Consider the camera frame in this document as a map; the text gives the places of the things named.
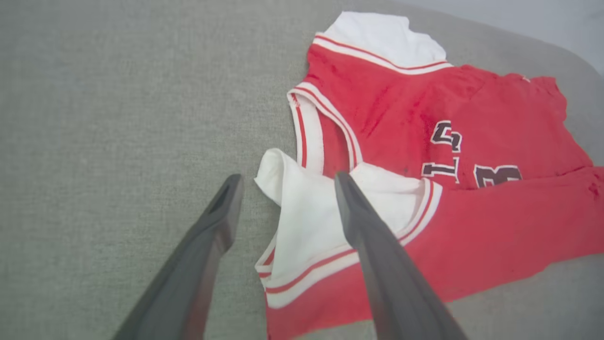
white fabric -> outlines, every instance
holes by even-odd
[[[350,174],[395,235],[405,234],[405,229],[417,220],[418,211],[426,206],[428,180],[406,178],[366,163],[359,164]],[[270,149],[262,158],[255,181],[281,206],[275,239],[258,261],[257,269],[264,266],[274,247],[274,259],[268,269],[276,280],[288,278],[279,282],[283,284],[295,279],[294,273],[309,264],[334,251],[350,249],[331,178],[302,168],[278,149]]]
[[[446,60],[445,49],[427,34],[409,29],[404,16],[342,12],[323,36],[376,54],[398,67],[420,67]]]

red jersey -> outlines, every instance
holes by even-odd
[[[333,177],[367,162],[474,189],[592,166],[555,80],[454,67],[407,18],[344,12],[288,93],[298,164]]]
[[[351,176],[444,301],[604,252],[604,168],[480,190],[444,188],[366,163]],[[281,206],[275,237],[256,264],[269,338],[371,319],[333,180],[272,149],[256,182]]]

red fabric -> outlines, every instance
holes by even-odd
[[[604,252],[603,194],[604,168],[480,190],[444,188],[435,215],[405,249],[442,300],[459,299]],[[360,265],[266,314],[272,340],[370,319]]]
[[[340,112],[359,141],[364,162],[420,178],[424,163],[455,166],[457,178],[436,174],[449,188],[478,188],[475,166],[515,166],[521,178],[543,178],[592,166],[565,129],[566,100],[553,78],[498,76],[471,66],[401,74],[312,45],[305,82]],[[439,122],[462,136],[461,151],[431,141]],[[348,169],[337,128],[323,117],[324,174]]]

stain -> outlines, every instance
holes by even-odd
[[[600,191],[598,190],[598,186],[595,183],[590,185],[590,191],[594,194],[594,201],[600,198]]]

red and white trim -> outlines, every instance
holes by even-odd
[[[323,173],[325,156],[318,113],[330,118],[344,133],[348,147],[350,171],[363,161],[359,141],[350,125],[315,85],[308,82],[300,83],[288,92],[288,99],[294,116],[294,125],[296,126],[296,138],[299,145],[297,161],[300,166],[319,174]],[[320,143],[314,140],[318,136],[321,137]]]
[[[426,228],[440,201],[442,187],[425,178],[421,181],[424,184],[422,202],[411,221],[395,233],[402,246],[411,242]],[[314,284],[359,262],[356,251],[349,244],[342,244],[312,258],[303,267],[293,269],[286,275],[272,277],[275,240],[276,236],[255,266],[270,308],[277,309],[288,305]]]
[[[303,168],[323,173],[323,131],[316,106],[304,96],[288,93],[289,106],[294,117],[296,158]]]
[[[335,53],[357,57],[407,75],[424,74],[453,66],[446,60],[440,60],[423,66],[402,67],[380,55],[334,41],[323,34],[317,34],[313,44]],[[318,174],[323,173],[325,155],[319,114],[324,114],[330,118],[344,133],[348,147],[349,170],[352,171],[357,164],[362,162],[361,147],[350,125],[316,86],[309,82],[302,82],[288,92],[288,101],[294,118],[297,139],[297,162],[300,166],[313,170],[313,172]]]
[[[438,71],[447,67],[453,67],[453,65],[449,64],[446,60],[436,60],[427,65],[418,65],[413,67],[399,66],[382,56],[358,47],[354,47],[352,45],[342,44],[328,38],[323,34],[316,34],[312,43],[313,45],[324,47],[332,52],[357,57],[401,74],[423,74]]]

